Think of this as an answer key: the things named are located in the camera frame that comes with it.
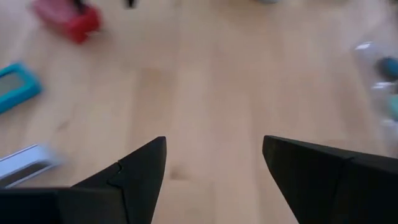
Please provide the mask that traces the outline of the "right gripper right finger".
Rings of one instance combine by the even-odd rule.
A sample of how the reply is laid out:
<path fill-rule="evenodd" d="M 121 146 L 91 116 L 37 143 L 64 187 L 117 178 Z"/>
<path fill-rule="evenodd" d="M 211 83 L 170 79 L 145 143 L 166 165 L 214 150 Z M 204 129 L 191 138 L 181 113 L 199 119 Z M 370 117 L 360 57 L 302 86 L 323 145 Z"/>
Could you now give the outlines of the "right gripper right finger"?
<path fill-rule="evenodd" d="M 270 135 L 262 154 L 299 224 L 398 224 L 398 159 Z"/>

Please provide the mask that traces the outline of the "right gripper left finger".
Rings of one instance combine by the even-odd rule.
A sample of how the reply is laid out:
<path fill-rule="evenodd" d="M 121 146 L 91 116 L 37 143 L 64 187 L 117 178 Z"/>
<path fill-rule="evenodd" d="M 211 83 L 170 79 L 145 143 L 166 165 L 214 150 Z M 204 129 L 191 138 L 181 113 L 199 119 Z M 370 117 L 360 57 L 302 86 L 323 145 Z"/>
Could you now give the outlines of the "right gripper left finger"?
<path fill-rule="evenodd" d="M 151 224 L 166 157 L 159 136 L 71 187 L 0 188 L 0 224 Z"/>

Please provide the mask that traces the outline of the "white rectangular stick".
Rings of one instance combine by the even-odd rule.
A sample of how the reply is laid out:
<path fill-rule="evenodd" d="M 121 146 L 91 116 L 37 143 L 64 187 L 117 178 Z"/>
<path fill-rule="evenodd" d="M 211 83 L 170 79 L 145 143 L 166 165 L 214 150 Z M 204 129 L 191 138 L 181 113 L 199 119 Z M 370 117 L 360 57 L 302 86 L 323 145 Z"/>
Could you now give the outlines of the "white rectangular stick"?
<path fill-rule="evenodd" d="M 38 144 L 0 158 L 0 188 L 11 188 L 59 166 L 61 158 Z"/>

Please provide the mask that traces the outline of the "red USB wall charger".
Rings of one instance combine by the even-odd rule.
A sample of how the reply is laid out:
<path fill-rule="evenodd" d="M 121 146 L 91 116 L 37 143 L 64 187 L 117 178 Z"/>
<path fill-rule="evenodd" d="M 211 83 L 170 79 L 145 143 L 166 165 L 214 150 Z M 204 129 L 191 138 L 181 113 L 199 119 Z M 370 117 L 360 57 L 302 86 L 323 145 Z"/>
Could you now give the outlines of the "red USB wall charger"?
<path fill-rule="evenodd" d="M 101 13 L 83 0 L 33 0 L 34 14 L 50 29 L 81 44 L 101 27 Z"/>

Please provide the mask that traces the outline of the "small clear plastic bin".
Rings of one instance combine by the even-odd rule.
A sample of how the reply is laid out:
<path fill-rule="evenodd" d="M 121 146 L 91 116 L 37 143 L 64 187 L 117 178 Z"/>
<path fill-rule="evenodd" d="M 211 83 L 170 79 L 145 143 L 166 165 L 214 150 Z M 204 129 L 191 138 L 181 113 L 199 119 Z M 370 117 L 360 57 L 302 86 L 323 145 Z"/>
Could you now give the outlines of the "small clear plastic bin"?
<path fill-rule="evenodd" d="M 398 94 L 398 50 L 367 41 L 358 44 L 353 52 L 377 137 L 386 155 L 398 157 L 398 122 L 391 118 L 387 107 L 389 95 Z"/>

